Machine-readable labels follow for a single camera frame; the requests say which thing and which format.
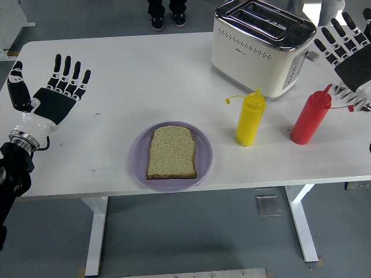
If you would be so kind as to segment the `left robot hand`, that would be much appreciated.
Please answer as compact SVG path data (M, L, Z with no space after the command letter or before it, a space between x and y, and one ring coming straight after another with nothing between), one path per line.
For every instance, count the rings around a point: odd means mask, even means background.
M7 87L13 108L21 112L21 122L14 130L42 141L58 130L86 92L91 71L79 79L81 63L71 64L56 55L52 76L44 87L30 96L22 74L23 64L17 61L8 78Z

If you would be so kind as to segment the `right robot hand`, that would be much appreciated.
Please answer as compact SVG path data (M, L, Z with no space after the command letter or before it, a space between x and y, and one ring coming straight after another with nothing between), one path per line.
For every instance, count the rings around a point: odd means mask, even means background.
M331 19L334 36L326 27L321 28L325 42L314 41L325 59L334 67L342 81L341 87L356 96L370 100L370 8L363 10L366 28L362 31L347 12L342 13L346 23L343 27Z

